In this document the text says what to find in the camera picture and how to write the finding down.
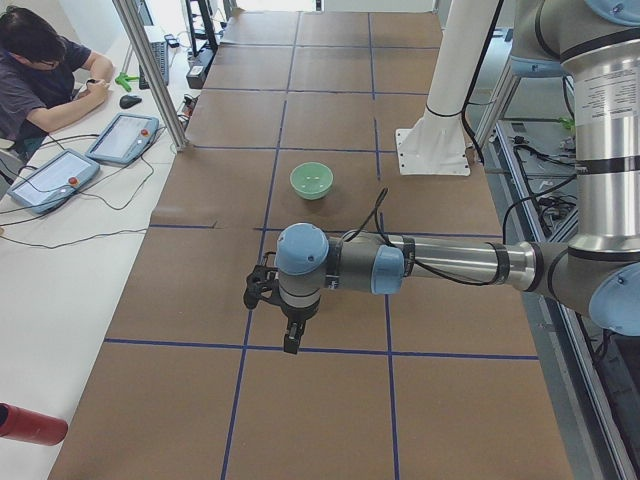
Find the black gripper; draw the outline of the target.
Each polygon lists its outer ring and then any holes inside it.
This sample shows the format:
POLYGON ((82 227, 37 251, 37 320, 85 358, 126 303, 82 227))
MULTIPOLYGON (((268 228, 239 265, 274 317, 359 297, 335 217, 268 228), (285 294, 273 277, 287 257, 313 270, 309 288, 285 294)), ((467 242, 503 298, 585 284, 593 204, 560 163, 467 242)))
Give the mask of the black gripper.
POLYGON ((283 338, 283 351, 285 353, 298 353, 306 322, 317 314, 319 306, 320 301, 316 300, 313 304, 305 307, 293 307, 289 304, 284 304, 281 307, 287 318, 287 327, 283 338))

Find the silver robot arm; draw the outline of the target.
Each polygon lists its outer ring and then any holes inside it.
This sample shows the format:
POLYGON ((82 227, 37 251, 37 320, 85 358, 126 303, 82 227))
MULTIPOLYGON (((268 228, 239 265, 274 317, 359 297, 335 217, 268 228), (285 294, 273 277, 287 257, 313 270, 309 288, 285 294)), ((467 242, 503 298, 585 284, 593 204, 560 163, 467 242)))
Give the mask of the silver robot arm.
POLYGON ((328 237, 308 223, 278 238, 271 302, 296 353, 323 289, 393 294, 412 275, 509 284, 552 298, 596 325, 639 332, 639 5, 525 1, 513 52, 572 76, 579 224, 565 243, 460 243, 395 235, 328 237))

